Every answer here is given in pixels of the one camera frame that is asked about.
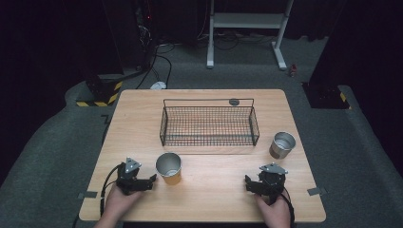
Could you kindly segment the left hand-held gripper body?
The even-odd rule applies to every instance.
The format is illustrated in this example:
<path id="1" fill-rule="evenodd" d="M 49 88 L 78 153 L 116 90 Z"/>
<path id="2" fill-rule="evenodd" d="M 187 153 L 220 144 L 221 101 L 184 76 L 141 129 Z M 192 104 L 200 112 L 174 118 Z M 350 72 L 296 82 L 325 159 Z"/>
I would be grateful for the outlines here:
<path id="1" fill-rule="evenodd" d="M 139 192 L 141 184 L 144 184 L 142 180 L 137 178 L 141 166 L 139 162 L 129 157 L 119 165 L 116 185 L 125 195 L 128 196 L 132 192 Z"/>

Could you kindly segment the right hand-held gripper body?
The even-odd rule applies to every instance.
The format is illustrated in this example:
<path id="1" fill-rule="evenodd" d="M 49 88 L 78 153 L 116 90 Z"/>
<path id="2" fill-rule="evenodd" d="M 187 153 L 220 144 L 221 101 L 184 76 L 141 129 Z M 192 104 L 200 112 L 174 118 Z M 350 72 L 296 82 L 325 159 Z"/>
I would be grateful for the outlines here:
<path id="1" fill-rule="evenodd" d="M 270 203 L 274 203 L 284 191 L 285 175 L 288 171 L 274 162 L 265 164 L 259 169 L 259 180 L 255 181 L 253 187 L 260 188 L 262 191 L 261 196 L 267 197 Z"/>

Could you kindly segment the orange metal cup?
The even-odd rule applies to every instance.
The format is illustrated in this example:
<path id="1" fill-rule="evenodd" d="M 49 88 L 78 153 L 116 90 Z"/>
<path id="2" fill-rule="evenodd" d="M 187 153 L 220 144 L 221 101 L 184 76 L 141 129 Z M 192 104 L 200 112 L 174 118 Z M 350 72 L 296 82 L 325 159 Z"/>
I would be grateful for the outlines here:
<path id="1" fill-rule="evenodd" d="M 182 159 L 173 152 L 163 153 L 156 160 L 156 170 L 167 184 L 177 184 L 182 179 Z"/>

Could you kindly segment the black wire basket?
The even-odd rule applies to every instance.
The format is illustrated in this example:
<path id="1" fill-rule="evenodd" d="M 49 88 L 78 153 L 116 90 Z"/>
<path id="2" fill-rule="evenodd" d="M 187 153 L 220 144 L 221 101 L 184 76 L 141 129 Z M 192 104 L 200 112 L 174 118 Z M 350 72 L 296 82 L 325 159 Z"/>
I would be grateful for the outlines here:
<path id="1" fill-rule="evenodd" d="M 229 104 L 238 99 L 239 105 Z M 253 98 L 164 99 L 163 146 L 255 146 L 259 124 Z"/>

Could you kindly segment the person's left hand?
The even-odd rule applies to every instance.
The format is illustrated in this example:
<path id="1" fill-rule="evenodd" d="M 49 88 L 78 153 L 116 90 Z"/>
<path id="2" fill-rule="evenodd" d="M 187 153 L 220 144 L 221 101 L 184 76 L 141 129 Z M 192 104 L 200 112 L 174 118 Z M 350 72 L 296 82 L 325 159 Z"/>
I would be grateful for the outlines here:
<path id="1" fill-rule="evenodd" d="M 101 218 L 120 220 L 141 196 L 141 192 L 133 192 L 127 196 L 114 184 L 107 196 L 105 210 Z"/>

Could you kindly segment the person's right hand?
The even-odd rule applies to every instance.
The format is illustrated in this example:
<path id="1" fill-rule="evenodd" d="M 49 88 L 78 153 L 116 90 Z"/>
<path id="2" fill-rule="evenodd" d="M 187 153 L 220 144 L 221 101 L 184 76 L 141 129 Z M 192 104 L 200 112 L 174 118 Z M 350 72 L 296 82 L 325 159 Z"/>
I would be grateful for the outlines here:
<path id="1" fill-rule="evenodd" d="M 289 197 L 285 193 L 279 196 L 271 205 L 268 205 L 260 195 L 255 194 L 254 199 L 266 225 L 289 224 L 291 226 Z"/>

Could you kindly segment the brown metal cup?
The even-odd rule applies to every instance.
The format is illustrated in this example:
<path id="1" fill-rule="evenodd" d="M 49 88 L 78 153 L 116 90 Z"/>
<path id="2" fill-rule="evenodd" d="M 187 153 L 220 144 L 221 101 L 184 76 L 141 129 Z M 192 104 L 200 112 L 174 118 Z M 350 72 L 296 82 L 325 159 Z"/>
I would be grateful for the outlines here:
<path id="1" fill-rule="evenodd" d="M 269 148 L 270 155 L 275 159 L 284 159 L 295 147 L 295 137 L 288 132 L 278 132 Z"/>

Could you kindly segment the grey tape piece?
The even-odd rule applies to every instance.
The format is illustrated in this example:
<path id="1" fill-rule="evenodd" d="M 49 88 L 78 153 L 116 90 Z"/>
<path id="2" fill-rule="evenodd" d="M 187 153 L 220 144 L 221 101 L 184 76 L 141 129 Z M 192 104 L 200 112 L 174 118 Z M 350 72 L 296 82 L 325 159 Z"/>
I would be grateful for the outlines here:
<path id="1" fill-rule="evenodd" d="M 79 200 L 83 200 L 85 198 L 96 199 L 97 195 L 98 195 L 98 192 L 94 192 L 94 191 L 80 192 L 77 196 L 77 199 L 79 199 Z"/>
<path id="2" fill-rule="evenodd" d="M 310 196 L 314 196 L 314 195 L 325 195 L 328 193 L 327 189 L 324 187 L 316 187 L 316 188 L 311 188 L 307 190 L 308 194 Z"/>

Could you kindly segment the black yellow striped stand base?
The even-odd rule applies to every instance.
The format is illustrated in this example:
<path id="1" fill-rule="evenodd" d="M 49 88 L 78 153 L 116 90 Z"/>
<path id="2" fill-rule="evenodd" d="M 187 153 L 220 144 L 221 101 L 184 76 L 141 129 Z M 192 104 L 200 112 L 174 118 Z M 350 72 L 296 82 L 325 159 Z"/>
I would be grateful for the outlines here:
<path id="1" fill-rule="evenodd" d="M 303 83 L 302 88 L 311 108 L 351 109 L 345 94 L 336 87 Z"/>
<path id="2" fill-rule="evenodd" d="M 113 105 L 122 84 L 120 80 L 104 81 L 98 76 L 87 79 L 76 98 L 76 104 L 80 107 Z"/>

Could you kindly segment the dark computer tower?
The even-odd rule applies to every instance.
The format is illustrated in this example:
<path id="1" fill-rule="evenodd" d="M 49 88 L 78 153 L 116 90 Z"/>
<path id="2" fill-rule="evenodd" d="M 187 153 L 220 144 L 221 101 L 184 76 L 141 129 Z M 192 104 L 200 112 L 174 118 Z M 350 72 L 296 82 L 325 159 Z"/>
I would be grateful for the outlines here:
<path id="1" fill-rule="evenodd" d="M 156 51 L 155 9 L 152 0 L 134 0 L 135 18 L 137 22 L 138 40 L 140 42 L 141 62 L 138 70 L 146 70 Z"/>

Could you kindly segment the white metal stand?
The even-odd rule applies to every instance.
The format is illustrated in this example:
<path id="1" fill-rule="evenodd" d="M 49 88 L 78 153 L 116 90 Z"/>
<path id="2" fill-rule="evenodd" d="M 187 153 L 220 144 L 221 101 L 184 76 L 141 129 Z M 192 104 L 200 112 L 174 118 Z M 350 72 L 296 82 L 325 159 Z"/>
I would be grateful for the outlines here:
<path id="1" fill-rule="evenodd" d="M 215 0 L 210 0 L 209 33 L 206 67 L 214 67 L 214 29 L 277 29 L 277 40 L 272 42 L 278 68 L 285 70 L 287 65 L 280 50 L 294 0 L 287 0 L 284 13 L 228 13 L 215 12 Z"/>

